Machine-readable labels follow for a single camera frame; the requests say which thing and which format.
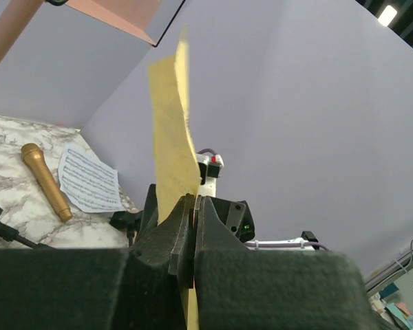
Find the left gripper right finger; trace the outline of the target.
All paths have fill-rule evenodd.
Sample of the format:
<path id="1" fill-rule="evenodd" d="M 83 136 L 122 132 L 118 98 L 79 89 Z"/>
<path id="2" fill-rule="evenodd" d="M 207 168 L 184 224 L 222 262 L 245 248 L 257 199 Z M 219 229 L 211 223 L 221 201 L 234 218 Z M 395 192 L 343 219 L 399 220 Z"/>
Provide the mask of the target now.
<path id="1" fill-rule="evenodd" d="M 201 329 L 376 329 L 359 268 L 345 254 L 250 250 L 205 197 L 194 281 Z"/>

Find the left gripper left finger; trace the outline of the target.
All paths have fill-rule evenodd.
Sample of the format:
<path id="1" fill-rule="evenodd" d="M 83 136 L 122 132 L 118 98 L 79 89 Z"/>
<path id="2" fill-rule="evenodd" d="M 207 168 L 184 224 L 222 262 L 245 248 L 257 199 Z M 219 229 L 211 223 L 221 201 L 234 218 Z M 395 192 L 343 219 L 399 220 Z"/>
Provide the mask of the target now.
<path id="1" fill-rule="evenodd" d="M 0 250 L 0 329 L 185 329 L 193 206 L 130 248 Z"/>

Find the yellow sheet music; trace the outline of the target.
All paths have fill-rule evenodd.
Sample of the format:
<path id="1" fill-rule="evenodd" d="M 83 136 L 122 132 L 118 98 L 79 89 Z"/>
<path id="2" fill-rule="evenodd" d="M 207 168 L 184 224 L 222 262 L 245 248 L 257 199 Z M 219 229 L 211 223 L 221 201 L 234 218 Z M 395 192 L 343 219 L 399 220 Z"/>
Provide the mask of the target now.
<path id="1" fill-rule="evenodd" d="M 201 174 L 189 131 L 189 42 L 181 31 L 176 52 L 148 66 L 153 108 L 153 154 L 158 224 L 187 194 L 198 195 Z"/>

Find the pink music stand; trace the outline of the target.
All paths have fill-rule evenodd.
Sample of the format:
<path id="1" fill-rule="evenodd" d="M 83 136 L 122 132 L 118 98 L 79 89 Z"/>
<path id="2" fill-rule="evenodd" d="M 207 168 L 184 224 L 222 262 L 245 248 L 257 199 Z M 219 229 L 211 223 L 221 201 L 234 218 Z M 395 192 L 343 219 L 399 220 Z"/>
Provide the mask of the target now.
<path id="1" fill-rule="evenodd" d="M 184 1 L 9 1 L 0 14 L 0 63 L 38 12 L 54 26 L 47 30 L 77 32 L 107 26 L 157 47 L 184 6 Z"/>

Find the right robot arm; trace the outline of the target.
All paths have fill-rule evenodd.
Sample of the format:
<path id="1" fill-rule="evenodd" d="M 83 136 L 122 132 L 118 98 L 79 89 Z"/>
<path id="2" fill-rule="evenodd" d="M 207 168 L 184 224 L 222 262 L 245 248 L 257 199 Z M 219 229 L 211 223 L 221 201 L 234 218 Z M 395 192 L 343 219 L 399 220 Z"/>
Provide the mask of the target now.
<path id="1" fill-rule="evenodd" d="M 244 244 L 250 250 L 329 251 L 310 230 L 303 231 L 301 236 L 294 239 L 283 241 L 258 241 L 254 239 Z"/>

